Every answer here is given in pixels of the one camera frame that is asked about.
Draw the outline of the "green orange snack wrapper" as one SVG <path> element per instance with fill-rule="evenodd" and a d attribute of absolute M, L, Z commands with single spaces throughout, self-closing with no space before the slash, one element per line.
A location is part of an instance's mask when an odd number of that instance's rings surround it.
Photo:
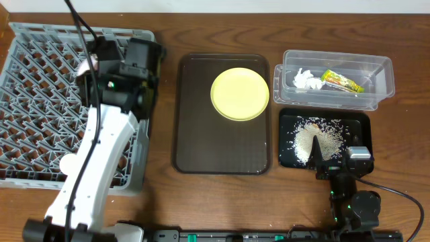
<path fill-rule="evenodd" d="M 337 74 L 336 72 L 328 69 L 324 72 L 321 80 L 327 85 L 341 89 L 343 91 L 353 92 L 353 93 L 363 93 L 365 89 L 358 85 L 356 82 L 346 78 L 343 75 Z"/>

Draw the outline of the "yellow plate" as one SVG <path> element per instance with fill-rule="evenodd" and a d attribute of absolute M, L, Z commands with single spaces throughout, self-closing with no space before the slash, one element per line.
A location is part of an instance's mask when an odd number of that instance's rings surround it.
<path fill-rule="evenodd" d="M 215 110 L 234 121 L 248 121 L 262 114 L 269 103 L 269 88 L 256 71 L 236 67 L 219 74 L 210 89 Z"/>

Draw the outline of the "pink bowl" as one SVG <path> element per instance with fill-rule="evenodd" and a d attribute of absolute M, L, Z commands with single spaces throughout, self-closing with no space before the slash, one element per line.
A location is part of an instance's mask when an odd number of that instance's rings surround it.
<path fill-rule="evenodd" d="M 91 56 L 91 63 L 93 64 L 93 68 L 94 70 L 98 70 L 98 59 L 97 59 L 97 55 L 96 54 L 92 54 Z M 77 76 L 81 76 L 83 75 L 85 72 L 89 71 L 90 67 L 89 67 L 89 61 L 88 59 L 84 59 L 82 61 L 82 63 L 80 63 L 78 65 L 78 69 L 77 69 Z"/>

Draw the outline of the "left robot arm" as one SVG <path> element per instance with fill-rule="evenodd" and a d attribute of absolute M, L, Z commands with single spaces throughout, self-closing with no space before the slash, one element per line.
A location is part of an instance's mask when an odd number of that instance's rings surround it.
<path fill-rule="evenodd" d="M 144 241 L 144 229 L 129 222 L 103 227 L 108 190 L 120 156 L 155 105 L 165 49 L 131 38 L 121 53 L 100 36 L 85 47 L 77 85 L 89 107 L 76 153 L 61 159 L 67 178 L 44 220 L 27 220 L 24 241 Z"/>

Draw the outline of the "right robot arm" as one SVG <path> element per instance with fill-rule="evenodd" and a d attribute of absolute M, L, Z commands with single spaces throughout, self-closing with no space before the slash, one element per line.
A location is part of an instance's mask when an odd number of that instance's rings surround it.
<path fill-rule="evenodd" d="M 334 241 L 375 241 L 372 229 L 379 225 L 381 198 L 377 192 L 358 190 L 356 182 L 368 174 L 374 158 L 367 147 L 347 147 L 340 161 L 325 161 L 316 136 L 308 166 L 316 169 L 316 179 L 330 183 L 331 212 L 336 227 Z"/>

